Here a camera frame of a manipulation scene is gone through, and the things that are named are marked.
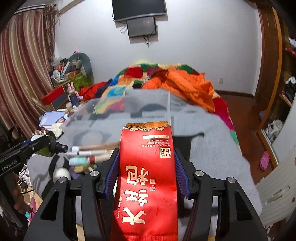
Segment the bunny figurine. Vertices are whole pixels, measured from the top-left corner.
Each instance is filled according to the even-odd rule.
[[[72,105],[79,107],[79,94],[77,91],[75,91],[73,82],[71,82],[70,84],[68,83],[67,87],[69,101],[72,103]]]

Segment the curtain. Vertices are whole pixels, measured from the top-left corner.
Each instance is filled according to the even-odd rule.
[[[41,98],[52,89],[50,8],[13,15],[0,34],[0,117],[8,129],[18,124],[27,138],[38,128],[45,110]]]

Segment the television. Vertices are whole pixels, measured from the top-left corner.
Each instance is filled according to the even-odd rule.
[[[128,37],[156,35],[156,22],[154,17],[135,18],[126,21]]]
[[[164,0],[112,0],[114,21],[165,15]]]

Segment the wall-mounted tv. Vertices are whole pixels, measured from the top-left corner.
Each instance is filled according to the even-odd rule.
[[[164,0],[112,0],[112,6],[116,22],[166,14]]]

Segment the metal screw cap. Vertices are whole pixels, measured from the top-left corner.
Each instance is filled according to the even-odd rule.
[[[64,183],[68,178],[66,177],[60,177],[59,178],[59,183]]]
[[[195,172],[195,175],[197,175],[198,177],[202,177],[204,175],[204,172],[198,170],[198,171]]]
[[[234,177],[229,177],[229,178],[228,178],[228,181],[229,181],[230,183],[235,183],[236,180],[235,180]]]
[[[91,172],[91,176],[93,176],[93,177],[97,176],[98,174],[99,174],[99,172],[97,170],[93,170]]]

